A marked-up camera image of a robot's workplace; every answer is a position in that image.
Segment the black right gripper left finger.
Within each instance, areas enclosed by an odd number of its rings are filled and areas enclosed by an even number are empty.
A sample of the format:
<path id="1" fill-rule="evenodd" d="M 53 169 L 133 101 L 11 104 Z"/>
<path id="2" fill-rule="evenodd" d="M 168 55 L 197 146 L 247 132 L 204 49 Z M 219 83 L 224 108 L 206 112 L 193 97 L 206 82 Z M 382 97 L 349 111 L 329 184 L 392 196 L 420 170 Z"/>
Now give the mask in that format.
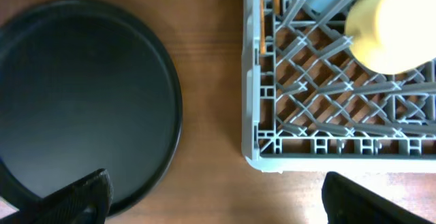
<path id="1" fill-rule="evenodd" d="M 104 224 L 112 202 L 109 173 L 93 173 L 1 219 L 1 224 Z"/>

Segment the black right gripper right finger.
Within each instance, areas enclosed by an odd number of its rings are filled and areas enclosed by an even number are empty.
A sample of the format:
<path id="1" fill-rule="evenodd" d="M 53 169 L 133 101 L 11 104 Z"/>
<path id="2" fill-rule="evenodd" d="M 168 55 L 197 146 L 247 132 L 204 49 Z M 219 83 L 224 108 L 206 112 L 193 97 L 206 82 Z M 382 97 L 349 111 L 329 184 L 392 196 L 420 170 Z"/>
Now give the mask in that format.
<path id="1" fill-rule="evenodd" d="M 431 224 L 336 172 L 326 174 L 322 203 L 328 224 Z"/>

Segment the yellow bowl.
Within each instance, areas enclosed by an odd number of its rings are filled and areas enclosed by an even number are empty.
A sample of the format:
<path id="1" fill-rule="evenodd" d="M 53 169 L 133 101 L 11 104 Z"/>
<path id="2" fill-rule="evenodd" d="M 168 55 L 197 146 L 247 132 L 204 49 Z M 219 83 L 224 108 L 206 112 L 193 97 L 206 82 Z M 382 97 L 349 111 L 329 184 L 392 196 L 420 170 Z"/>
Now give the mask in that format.
<path id="1" fill-rule="evenodd" d="M 435 58 L 435 0 L 357 0 L 345 21 L 366 68 L 399 74 Z"/>

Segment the grey dishwasher rack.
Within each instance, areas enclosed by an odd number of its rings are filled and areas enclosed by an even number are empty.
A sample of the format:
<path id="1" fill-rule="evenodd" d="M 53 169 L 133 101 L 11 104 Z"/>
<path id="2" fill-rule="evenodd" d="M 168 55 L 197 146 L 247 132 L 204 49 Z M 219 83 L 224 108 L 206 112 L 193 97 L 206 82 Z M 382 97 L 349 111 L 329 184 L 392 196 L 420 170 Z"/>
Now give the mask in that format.
<path id="1" fill-rule="evenodd" d="M 435 171 L 435 58 L 399 74 L 357 61 L 345 21 L 306 0 L 244 0 L 242 152 L 262 172 Z"/>

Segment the round black serving tray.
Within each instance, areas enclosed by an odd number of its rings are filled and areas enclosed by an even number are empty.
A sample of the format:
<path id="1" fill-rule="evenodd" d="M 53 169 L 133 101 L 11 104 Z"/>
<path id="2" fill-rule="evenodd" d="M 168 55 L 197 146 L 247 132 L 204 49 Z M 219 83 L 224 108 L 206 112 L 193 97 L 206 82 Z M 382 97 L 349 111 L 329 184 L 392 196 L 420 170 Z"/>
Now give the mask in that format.
<path id="1" fill-rule="evenodd" d="M 104 168 L 109 216 L 165 176 L 181 136 L 174 63 L 140 19 L 56 0 L 1 25 L 1 197 L 22 209 Z"/>

